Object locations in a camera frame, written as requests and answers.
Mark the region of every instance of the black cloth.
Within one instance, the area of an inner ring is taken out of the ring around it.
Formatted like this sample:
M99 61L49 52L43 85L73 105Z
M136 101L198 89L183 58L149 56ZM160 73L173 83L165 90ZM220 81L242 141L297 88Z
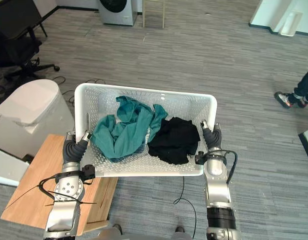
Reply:
M192 121L173 117L162 120L161 128L148 143L149 155L169 164L188 163L187 155L194 155L200 141L197 127Z
M302 80L298 83L297 87L294 88L294 93L300 97L306 96L306 99L308 100L308 72L304 75ZM288 96L288 101L293 104L297 102L298 99L295 98L293 94L291 94Z

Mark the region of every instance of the wooden table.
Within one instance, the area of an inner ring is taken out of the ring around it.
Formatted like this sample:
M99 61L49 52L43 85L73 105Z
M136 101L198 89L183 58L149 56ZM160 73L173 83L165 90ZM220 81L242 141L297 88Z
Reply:
M47 137L24 174L7 207L27 190L36 186L42 179L61 172L64 139L63 136L52 134ZM80 205L81 215L77 231L78 236L108 225L107 215L117 180L117 177L97 177L94 179L93 184L84 185L85 196L82 201L96 204ZM53 191L55 185L55 180L52 179L45 183L44 187ZM53 204L53 200L36 187L6 208L1 219L44 229L49 212L52 209L51 204Z

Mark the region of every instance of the white plastic basket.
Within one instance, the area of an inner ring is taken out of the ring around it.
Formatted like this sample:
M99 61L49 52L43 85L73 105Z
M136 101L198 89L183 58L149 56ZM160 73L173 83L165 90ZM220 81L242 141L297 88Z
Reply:
M115 114L119 103L116 97L129 96L153 107L161 104L171 117L192 120L197 126L201 141L198 151L206 152L206 144L199 125L205 119L208 127L214 127L217 102L215 97L198 93L178 93L125 86L113 86L94 83L83 83L75 90L76 139L79 141L88 129L93 131L97 122L108 114ZM121 162L112 163L107 160L98 148L90 143L82 159L81 165L92 164L96 168L97 177L130 177L130 176L198 176L203 174L203 167L195 164L194 157L183 165L168 164L147 151L130 156Z

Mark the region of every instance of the white appliance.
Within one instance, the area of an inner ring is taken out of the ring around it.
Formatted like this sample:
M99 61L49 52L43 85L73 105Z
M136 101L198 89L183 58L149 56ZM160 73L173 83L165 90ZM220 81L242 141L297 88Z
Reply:
M52 80L28 82L0 104L0 149L20 159L35 156L48 134L65 136L73 128L73 116Z
M137 17L137 0L97 0L104 24L133 26Z

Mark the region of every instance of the sneaker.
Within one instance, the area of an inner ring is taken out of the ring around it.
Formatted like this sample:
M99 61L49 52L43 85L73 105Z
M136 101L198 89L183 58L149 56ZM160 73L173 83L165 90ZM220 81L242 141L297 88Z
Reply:
M306 106L308 105L308 101L304 101L304 99L301 98L301 99L299 99L299 100L297 101L297 105L298 105L301 109L303 109L304 107L306 107Z
M290 93L282 93L280 91L277 91L274 94L274 97L283 106L283 108L288 109L288 108L291 108L293 106L293 104L288 101L289 95L290 95Z

